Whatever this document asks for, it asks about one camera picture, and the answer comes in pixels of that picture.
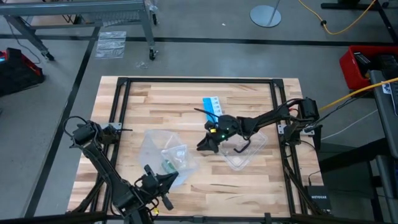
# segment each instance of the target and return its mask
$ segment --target white cable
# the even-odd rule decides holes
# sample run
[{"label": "white cable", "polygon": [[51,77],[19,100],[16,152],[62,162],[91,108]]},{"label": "white cable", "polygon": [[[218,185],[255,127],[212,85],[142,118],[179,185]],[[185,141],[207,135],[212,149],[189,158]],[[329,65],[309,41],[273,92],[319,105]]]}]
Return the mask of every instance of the white cable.
[{"label": "white cable", "polygon": [[372,113],[369,113],[368,115],[364,116],[363,118],[361,118],[361,119],[355,121],[354,123],[348,125],[345,129],[343,129],[343,130],[341,130],[341,131],[339,131],[339,132],[336,132],[335,134],[331,134],[331,135],[329,135],[329,136],[327,136],[327,137],[324,137],[324,138],[322,138],[321,140],[325,140],[325,139],[328,139],[328,138],[330,138],[330,137],[333,137],[333,136],[335,136],[335,135],[337,135],[337,134],[342,133],[343,131],[345,131],[345,130],[347,130],[349,127],[351,127],[352,125],[354,125],[354,124],[356,124],[356,123],[362,121],[363,119],[367,118],[368,116],[371,116],[372,114],[374,114],[374,113],[377,112],[377,111],[378,111],[378,110],[375,110],[375,111],[373,111]]}]

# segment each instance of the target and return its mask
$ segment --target gray cart frame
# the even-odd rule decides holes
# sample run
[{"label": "gray cart frame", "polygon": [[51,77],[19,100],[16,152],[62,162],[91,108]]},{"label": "gray cart frame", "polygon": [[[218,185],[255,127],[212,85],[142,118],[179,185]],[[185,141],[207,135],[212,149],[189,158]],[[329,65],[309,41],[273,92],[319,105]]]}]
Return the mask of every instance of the gray cart frame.
[{"label": "gray cart frame", "polygon": [[155,40],[152,33],[152,24],[149,16],[152,17],[154,24],[157,23],[153,11],[146,8],[144,0],[97,0],[97,1],[64,1],[64,2],[35,2],[35,3],[10,3],[4,4],[0,0],[0,15],[12,24],[40,53],[49,60],[54,60],[48,48],[35,35],[37,29],[56,29],[56,28],[76,28],[76,27],[102,27],[105,22],[94,21],[92,23],[77,23],[64,26],[31,26],[22,16],[54,16],[54,15],[94,15],[108,20],[123,19],[128,15],[128,22],[119,22],[115,25],[134,25],[141,24],[144,29],[145,37],[149,45],[149,58],[155,59]]}]

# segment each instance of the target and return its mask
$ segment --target metal cart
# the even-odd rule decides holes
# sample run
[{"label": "metal cart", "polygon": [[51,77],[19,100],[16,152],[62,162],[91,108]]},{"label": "metal cart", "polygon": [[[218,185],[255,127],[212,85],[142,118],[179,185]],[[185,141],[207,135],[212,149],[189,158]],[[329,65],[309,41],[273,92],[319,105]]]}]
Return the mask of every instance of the metal cart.
[{"label": "metal cart", "polygon": [[[151,22],[157,25],[156,14],[146,8],[144,0],[91,0],[91,1],[52,1],[35,3],[4,4],[0,0],[0,15],[12,24],[41,54],[54,60],[48,48],[35,35],[37,29],[57,29],[70,27],[102,27],[141,24],[149,45],[149,58],[156,58],[154,35]],[[34,16],[61,15],[62,25],[35,26]]]}]

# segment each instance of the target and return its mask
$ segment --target clear plastic container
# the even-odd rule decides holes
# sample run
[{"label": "clear plastic container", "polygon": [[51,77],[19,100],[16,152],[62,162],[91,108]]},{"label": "clear plastic container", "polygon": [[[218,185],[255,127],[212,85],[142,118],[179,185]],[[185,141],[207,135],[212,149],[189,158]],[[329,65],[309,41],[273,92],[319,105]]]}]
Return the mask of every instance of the clear plastic container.
[{"label": "clear plastic container", "polygon": [[243,152],[238,153],[248,142],[242,136],[235,134],[227,141],[220,144],[220,154],[233,170],[241,170],[249,164],[253,155],[267,144],[268,138],[262,132],[257,132],[250,137],[250,145]]},{"label": "clear plastic container", "polygon": [[163,130],[148,130],[141,144],[139,160],[142,168],[149,165],[155,174],[178,171],[172,187],[184,183],[197,169],[198,164],[188,152],[177,133]]}]

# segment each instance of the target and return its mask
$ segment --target yellow cable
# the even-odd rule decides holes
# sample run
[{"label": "yellow cable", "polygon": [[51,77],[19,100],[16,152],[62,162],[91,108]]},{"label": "yellow cable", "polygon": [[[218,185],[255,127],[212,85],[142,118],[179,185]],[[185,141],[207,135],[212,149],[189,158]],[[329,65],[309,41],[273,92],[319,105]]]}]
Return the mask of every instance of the yellow cable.
[{"label": "yellow cable", "polygon": [[319,110],[323,111],[323,110],[325,110],[325,109],[327,109],[327,108],[329,108],[329,107],[331,107],[331,106],[333,106],[333,105],[335,105],[335,104],[337,104],[337,103],[339,103],[339,102],[341,102],[341,101],[343,101],[343,100],[345,100],[345,99],[347,99],[347,98],[349,98],[349,97],[351,97],[351,96],[353,96],[355,94],[361,93],[362,91],[370,90],[370,89],[372,89],[374,87],[381,86],[383,84],[390,83],[390,82],[396,82],[396,81],[398,81],[398,78],[393,78],[393,79],[390,79],[390,80],[387,80],[387,81],[384,81],[384,82],[380,82],[380,83],[377,83],[377,84],[369,85],[369,86],[364,87],[364,88],[362,88],[360,90],[356,90],[356,91],[354,91],[354,92],[352,92],[352,93],[350,93],[350,94],[348,94],[348,95],[346,95],[344,97],[341,97],[340,99],[338,99],[338,100],[336,100],[336,101],[334,101],[334,102],[332,102],[332,103],[320,108]]},{"label": "yellow cable", "polygon": [[[308,9],[310,12],[312,12],[314,15],[316,15],[318,17],[319,20],[323,21],[323,19],[312,9],[310,9],[308,6],[306,6],[301,0],[298,0],[306,9]],[[355,23],[357,23],[363,16],[365,16],[365,14],[369,11],[369,9],[373,6],[373,4],[376,2],[377,0],[373,0],[372,3],[368,6],[368,8],[353,22],[351,23],[348,27],[344,28],[343,30],[339,31],[339,32],[330,32],[326,26],[326,24],[323,24],[323,28],[325,28],[326,32],[328,32],[328,34],[330,35],[337,35],[337,34],[342,34],[344,32],[346,32],[347,30],[349,30],[353,25],[355,25]]]}]

